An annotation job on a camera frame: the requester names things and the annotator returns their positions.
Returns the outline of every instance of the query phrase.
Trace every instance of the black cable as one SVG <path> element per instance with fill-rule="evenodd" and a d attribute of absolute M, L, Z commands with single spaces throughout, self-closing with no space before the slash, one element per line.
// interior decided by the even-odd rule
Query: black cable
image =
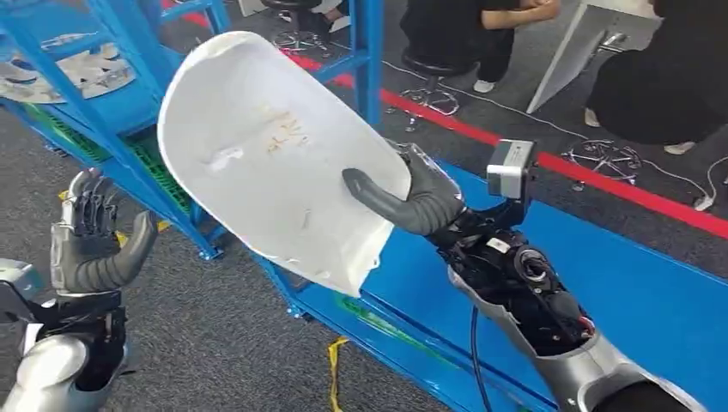
<path fill-rule="evenodd" d="M 485 391 L 485 383 L 482 380 L 480 361 L 477 355 L 477 316 L 477 306 L 473 306 L 473 314 L 470 318 L 470 354 L 472 355 L 473 369 L 476 371 L 476 381 L 480 396 L 482 397 L 482 404 L 485 406 L 486 412 L 493 412 L 493 407 L 490 406 L 490 400 L 488 399 L 488 393 Z"/>

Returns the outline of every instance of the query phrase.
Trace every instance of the yellow tape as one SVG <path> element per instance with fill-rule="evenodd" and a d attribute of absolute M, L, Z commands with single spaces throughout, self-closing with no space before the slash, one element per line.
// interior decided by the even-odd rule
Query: yellow tape
<path fill-rule="evenodd" d="M 159 223 L 157 223 L 157 232 L 162 233 L 170 226 L 172 226 L 172 223 L 170 221 L 160 221 Z"/>
<path fill-rule="evenodd" d="M 343 412 L 339 408 L 338 402 L 337 365 L 339 360 L 339 347 L 348 341 L 349 339 L 347 337 L 340 336 L 334 343 L 329 345 L 329 363 L 331 364 L 331 391 L 329 392 L 329 398 L 331 399 L 331 409 L 333 412 Z"/>
<path fill-rule="evenodd" d="M 129 240 L 125 234 L 119 232 L 118 230 L 115 232 L 116 234 L 116 240 L 118 240 L 118 245 L 121 247 L 124 247 L 126 245 L 126 242 Z"/>

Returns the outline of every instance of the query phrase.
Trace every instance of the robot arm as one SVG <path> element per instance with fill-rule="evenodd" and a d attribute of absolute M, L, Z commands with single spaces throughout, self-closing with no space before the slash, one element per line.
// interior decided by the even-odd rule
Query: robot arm
<path fill-rule="evenodd" d="M 465 206 L 457 185 L 417 146 L 399 145 L 412 174 L 408 199 L 382 191 L 365 173 L 344 182 L 371 210 L 433 243 L 451 283 L 494 320 L 547 383 L 560 410 L 705 410 L 673 384 L 635 364 L 598 330 L 548 258 L 513 227 L 528 209 L 534 144 L 502 140 L 488 165 L 487 210 Z"/>
<path fill-rule="evenodd" d="M 143 212 L 124 247 L 115 234 L 111 181 L 79 173 L 52 226 L 52 286 L 57 300 L 30 301 L 42 287 L 32 265 L 0 259 L 0 323 L 27 322 L 15 386 L 2 411 L 100 409 L 129 358 L 119 288 L 133 281 L 154 244 L 154 217 Z"/>

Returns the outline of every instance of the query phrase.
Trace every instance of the hand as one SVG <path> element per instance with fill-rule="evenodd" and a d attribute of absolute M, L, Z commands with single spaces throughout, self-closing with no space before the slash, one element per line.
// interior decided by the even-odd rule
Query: hand
<path fill-rule="evenodd" d="M 561 12 L 561 0 L 536 0 L 538 6 L 532 9 L 537 14 L 539 21 L 546 21 L 556 18 Z"/>
<path fill-rule="evenodd" d="M 520 0 L 520 7 L 524 10 L 535 9 L 546 2 L 548 2 L 548 0 Z"/>
<path fill-rule="evenodd" d="M 460 188 L 414 143 L 398 145 L 412 175 L 407 200 L 387 193 L 359 169 L 342 171 L 352 196 L 395 226 L 422 236 L 447 227 L 464 209 Z"/>
<path fill-rule="evenodd" d="M 142 212 L 134 233 L 119 248 L 117 206 L 107 191 L 112 181 L 98 170 L 73 179 L 63 202 L 63 219 L 51 227 L 51 282 L 59 294 L 111 292 L 133 281 L 157 236 L 155 218 Z"/>

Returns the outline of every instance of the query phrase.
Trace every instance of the red tape line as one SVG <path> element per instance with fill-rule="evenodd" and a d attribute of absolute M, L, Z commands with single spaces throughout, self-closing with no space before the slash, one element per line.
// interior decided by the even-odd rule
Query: red tape line
<path fill-rule="evenodd" d="M 162 0 L 162 5 L 165 8 L 168 8 L 172 6 L 173 3 L 172 0 Z M 190 13 L 188 15 L 184 15 L 183 18 L 191 23 L 197 24 L 198 26 L 208 26 L 207 19 L 198 13 Z M 292 54 L 289 54 L 288 56 L 300 67 L 307 70 L 319 70 L 324 66 L 322 63 L 311 58 Z M 335 78 L 334 82 L 341 86 L 352 88 L 354 86 L 354 77 L 350 74 L 344 74 Z M 479 129 L 471 124 L 463 123 L 452 116 L 445 116 L 432 109 L 420 106 L 415 102 L 402 98 L 398 94 L 388 90 L 381 89 L 380 98 L 387 105 L 415 113 L 432 123 L 442 126 L 448 130 L 452 130 L 460 135 L 477 140 L 478 142 L 495 145 L 500 140 L 500 137 L 495 133 Z M 585 167 L 565 161 L 561 157 L 551 153 L 540 153 L 538 155 L 538 163 L 539 166 L 544 169 L 559 173 L 570 179 L 582 181 L 591 187 L 595 187 L 601 191 L 605 191 L 614 196 L 639 204 L 653 212 L 683 221 L 692 227 L 697 227 L 708 233 L 728 239 L 728 221 L 724 219 L 720 219 L 705 212 L 699 212 L 687 205 L 661 197 L 649 191 L 640 189 L 639 187 L 607 178 Z"/>

